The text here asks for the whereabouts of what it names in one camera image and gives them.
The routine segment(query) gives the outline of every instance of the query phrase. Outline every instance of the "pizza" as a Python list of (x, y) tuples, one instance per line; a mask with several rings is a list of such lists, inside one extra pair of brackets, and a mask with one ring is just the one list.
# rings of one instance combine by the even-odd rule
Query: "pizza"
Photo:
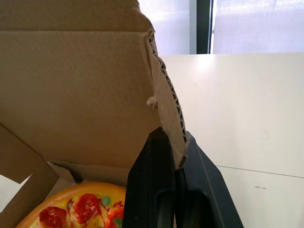
[(125, 188), (83, 183), (37, 206), (16, 228), (121, 228)]

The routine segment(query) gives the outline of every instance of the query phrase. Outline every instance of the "cardboard box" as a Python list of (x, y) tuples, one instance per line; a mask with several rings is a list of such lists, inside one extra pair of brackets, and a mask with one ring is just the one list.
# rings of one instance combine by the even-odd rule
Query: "cardboard box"
[(30, 176), (1, 227), (74, 180), (125, 185), (159, 126), (182, 165), (181, 108), (153, 34), (136, 0), (0, 1), (0, 174)]

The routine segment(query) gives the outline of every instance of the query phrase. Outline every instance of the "torn cardboard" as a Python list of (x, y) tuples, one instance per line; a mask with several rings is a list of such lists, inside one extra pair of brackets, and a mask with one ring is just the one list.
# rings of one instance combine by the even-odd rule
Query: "torn cardboard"
[[(182, 166), (184, 121), (153, 34), (136, 0), (1, 1), (0, 174), (20, 182), (56, 161), (84, 179), (124, 184), (159, 126)], [(29, 193), (37, 182), (17, 194), (33, 198), (30, 208), (58, 178), (49, 170), (41, 196)], [(19, 216), (1, 213), (0, 223), (13, 227), (28, 208), (7, 206)]]

